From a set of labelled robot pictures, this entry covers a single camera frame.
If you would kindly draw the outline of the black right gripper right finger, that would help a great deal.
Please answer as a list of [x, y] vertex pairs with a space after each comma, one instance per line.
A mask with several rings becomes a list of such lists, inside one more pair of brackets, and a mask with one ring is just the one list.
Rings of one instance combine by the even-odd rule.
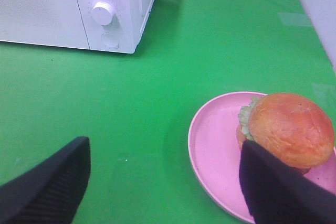
[[335, 194], [254, 141], [243, 144], [239, 182], [255, 223], [335, 223]]

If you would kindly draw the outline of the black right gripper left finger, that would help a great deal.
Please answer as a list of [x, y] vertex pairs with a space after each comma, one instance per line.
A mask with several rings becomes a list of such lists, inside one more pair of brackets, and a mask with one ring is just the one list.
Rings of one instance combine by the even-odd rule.
[[72, 223], [90, 178], [90, 140], [73, 139], [1, 186], [1, 223]]

